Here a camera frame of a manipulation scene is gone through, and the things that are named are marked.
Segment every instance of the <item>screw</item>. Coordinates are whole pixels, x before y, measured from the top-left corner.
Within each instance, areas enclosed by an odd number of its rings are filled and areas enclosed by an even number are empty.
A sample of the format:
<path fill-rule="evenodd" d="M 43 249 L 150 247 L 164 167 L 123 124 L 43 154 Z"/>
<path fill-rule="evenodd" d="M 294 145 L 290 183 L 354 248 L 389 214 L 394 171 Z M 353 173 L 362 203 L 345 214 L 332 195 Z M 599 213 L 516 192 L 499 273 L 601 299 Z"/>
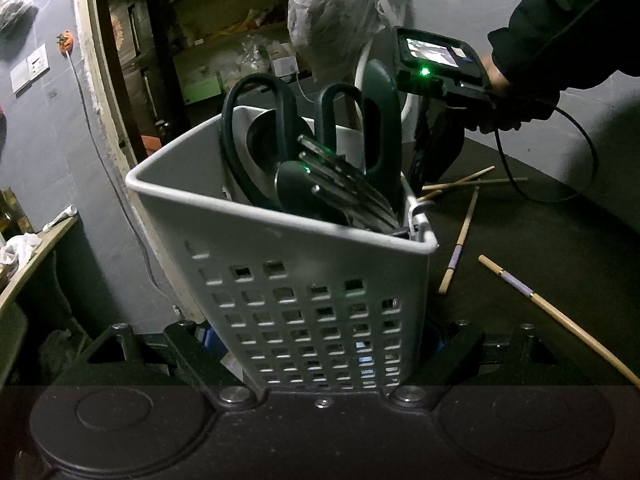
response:
<path fill-rule="evenodd" d="M 328 408 L 333 403 L 334 403 L 334 400 L 330 399 L 329 397 L 318 397 L 316 399 L 316 402 L 314 402 L 316 407 L 320 408 L 321 410 L 323 410 L 324 408 Z"/>
<path fill-rule="evenodd" d="M 420 386 L 399 386 L 393 392 L 394 397 L 405 404 L 415 404 L 427 396 Z"/>
<path fill-rule="evenodd" d="M 240 404 L 251 399 L 251 390 L 244 386 L 229 386 L 220 392 L 220 399 L 227 404 Z"/>

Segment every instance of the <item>device screen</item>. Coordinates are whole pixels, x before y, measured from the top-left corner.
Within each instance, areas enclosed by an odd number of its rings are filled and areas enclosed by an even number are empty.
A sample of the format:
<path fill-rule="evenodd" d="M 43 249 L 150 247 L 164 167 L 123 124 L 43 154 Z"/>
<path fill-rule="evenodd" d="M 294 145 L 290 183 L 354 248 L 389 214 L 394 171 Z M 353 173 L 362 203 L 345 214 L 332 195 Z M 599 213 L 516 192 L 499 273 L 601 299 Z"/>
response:
<path fill-rule="evenodd" d="M 417 57 L 417 59 L 424 59 L 441 65 L 459 68 L 459 65 L 453 59 L 453 56 L 446 46 L 427 43 L 426 41 L 411 40 L 409 38 L 406 40 L 406 43 L 411 55 Z"/>

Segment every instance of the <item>black jacket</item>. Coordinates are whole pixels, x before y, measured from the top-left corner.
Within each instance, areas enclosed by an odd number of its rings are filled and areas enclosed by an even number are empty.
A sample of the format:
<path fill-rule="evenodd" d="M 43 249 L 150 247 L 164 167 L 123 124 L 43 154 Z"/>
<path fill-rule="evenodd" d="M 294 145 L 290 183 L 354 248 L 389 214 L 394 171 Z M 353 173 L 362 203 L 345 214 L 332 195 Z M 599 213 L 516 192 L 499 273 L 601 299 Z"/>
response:
<path fill-rule="evenodd" d="M 489 41 L 498 69 L 525 88 L 591 88 L 616 70 L 640 76 L 640 0 L 522 0 Z"/>

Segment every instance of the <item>door frame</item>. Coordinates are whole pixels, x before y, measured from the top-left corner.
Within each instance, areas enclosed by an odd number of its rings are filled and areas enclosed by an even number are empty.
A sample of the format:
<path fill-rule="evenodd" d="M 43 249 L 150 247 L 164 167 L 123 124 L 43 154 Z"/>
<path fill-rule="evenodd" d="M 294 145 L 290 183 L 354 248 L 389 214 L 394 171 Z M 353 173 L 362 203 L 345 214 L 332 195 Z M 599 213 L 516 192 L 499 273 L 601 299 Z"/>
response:
<path fill-rule="evenodd" d="M 84 72 L 92 90 L 91 98 L 95 109 L 98 111 L 100 122 L 106 135 L 109 158 L 118 170 L 116 177 L 124 182 L 130 170 L 130 163 L 127 160 L 127 155 L 119 146 L 119 139 L 124 139 L 125 149 L 128 150 L 130 155 L 134 151 L 130 145 L 126 122 L 116 98 L 116 89 L 109 70 L 108 58 L 100 30 L 97 1 L 74 0 L 74 11 L 78 30 L 77 40 L 81 47 Z M 166 252 L 162 240 L 142 207 L 139 197 L 135 193 L 127 192 L 124 186 L 122 187 L 125 189 L 129 206 L 136 216 L 138 224 L 142 227 L 143 235 L 181 303 L 183 314 L 198 323 L 203 322 L 205 317 L 198 303 L 191 295 L 186 281 Z"/>

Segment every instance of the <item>white plastic basket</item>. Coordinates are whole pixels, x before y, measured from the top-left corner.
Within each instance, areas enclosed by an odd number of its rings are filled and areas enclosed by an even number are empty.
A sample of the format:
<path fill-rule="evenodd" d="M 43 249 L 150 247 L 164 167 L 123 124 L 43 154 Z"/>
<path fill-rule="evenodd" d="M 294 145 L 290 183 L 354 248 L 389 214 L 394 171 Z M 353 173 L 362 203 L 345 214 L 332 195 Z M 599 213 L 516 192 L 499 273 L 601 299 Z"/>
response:
<path fill-rule="evenodd" d="M 244 143 L 262 112 L 236 108 L 234 134 L 252 179 L 273 195 Z M 437 247 L 426 217 L 417 242 L 247 205 L 221 160 L 221 122 L 194 128 L 126 179 L 220 339 L 258 386 L 402 381 L 417 357 Z M 360 166 L 362 133 L 340 128 L 337 140 Z"/>

